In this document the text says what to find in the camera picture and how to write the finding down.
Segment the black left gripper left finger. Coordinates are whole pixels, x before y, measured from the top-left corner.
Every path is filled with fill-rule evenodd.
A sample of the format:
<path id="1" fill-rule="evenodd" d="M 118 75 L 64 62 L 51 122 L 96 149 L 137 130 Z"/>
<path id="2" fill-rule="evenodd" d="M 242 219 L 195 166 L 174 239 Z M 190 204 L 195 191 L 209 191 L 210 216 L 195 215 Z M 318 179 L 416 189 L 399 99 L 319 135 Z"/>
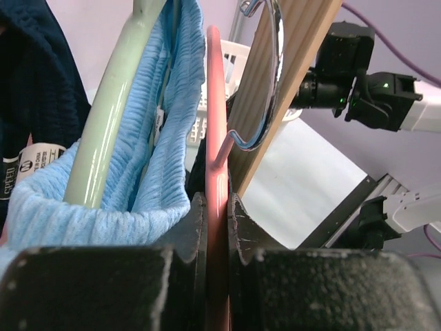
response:
<path id="1" fill-rule="evenodd" d="M 167 245 L 172 246 L 185 263 L 196 259 L 206 264 L 207 202 L 203 193 L 194 195 L 190 211 L 152 246 L 159 248 Z"/>

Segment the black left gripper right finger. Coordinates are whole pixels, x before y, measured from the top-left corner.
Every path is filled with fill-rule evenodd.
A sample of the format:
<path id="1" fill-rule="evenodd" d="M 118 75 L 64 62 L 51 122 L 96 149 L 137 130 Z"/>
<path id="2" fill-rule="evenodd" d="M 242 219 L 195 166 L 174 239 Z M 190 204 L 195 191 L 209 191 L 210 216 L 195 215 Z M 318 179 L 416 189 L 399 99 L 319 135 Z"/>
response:
<path id="1" fill-rule="evenodd" d="M 229 264 L 247 265 L 258 249 L 286 250 L 286 247 L 267 233 L 248 214 L 236 193 L 227 204 Z"/>

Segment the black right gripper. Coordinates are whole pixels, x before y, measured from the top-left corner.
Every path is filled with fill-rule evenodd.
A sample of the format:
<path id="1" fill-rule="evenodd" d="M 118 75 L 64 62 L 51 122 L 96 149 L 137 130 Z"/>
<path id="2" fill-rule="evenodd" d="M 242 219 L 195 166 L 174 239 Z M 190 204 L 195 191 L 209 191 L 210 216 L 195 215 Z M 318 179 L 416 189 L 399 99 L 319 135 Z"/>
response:
<path id="1" fill-rule="evenodd" d="M 331 24 L 291 104 L 293 110 L 346 108 L 353 81 L 369 67 L 375 34 L 372 28 L 346 21 Z"/>

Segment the pink hanger with metal hook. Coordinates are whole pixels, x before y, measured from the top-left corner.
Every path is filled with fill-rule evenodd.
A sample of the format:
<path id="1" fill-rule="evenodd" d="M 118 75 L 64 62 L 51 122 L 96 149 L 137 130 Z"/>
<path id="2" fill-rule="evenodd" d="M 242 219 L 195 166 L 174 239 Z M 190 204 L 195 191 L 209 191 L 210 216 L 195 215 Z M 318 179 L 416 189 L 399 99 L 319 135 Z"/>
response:
<path id="1" fill-rule="evenodd" d="M 256 132 L 245 141 L 236 130 L 227 129 L 225 78 L 220 32 L 216 26 L 207 29 L 207 131 L 205 196 L 207 200 L 207 330 L 229 329 L 229 263 L 228 263 L 228 167 L 227 158 L 233 146 L 243 151 L 259 147 L 274 120 L 274 109 L 280 91 L 284 25 L 277 1 L 266 1 L 271 27 L 272 56 L 269 61 L 269 90 Z"/>

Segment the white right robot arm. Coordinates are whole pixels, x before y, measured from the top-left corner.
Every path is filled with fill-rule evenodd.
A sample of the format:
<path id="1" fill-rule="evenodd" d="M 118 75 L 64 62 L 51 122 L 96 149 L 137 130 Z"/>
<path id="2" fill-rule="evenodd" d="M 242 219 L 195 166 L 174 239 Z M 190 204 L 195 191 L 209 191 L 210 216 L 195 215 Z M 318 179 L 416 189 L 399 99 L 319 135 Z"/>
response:
<path id="1" fill-rule="evenodd" d="M 373 47 L 373 28 L 333 23 L 291 109 L 330 109 L 371 129 L 439 132 L 440 88 L 405 74 L 367 74 Z"/>

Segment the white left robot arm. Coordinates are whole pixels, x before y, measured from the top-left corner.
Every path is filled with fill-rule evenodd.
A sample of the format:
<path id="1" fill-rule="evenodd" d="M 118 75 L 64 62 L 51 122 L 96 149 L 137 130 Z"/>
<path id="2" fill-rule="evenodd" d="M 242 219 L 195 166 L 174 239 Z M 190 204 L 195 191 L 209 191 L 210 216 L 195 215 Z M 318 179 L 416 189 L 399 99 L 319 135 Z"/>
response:
<path id="1" fill-rule="evenodd" d="M 220 210 L 215 212 L 214 191 L 207 191 L 207 209 L 198 193 L 190 212 L 161 236 L 156 246 L 172 246 L 184 261 L 191 261 L 199 250 L 218 242 L 210 228 L 217 224 L 224 249 L 237 252 L 248 264 L 259 252 L 288 252 L 288 248 L 265 232 L 251 219 L 237 194 L 221 189 Z M 384 243 L 404 233 L 432 225 L 439 228 L 440 185 L 406 191 L 390 178 L 373 184 L 364 180 L 300 244 L 299 250 L 311 250 L 324 256 L 361 252 L 375 254 Z"/>

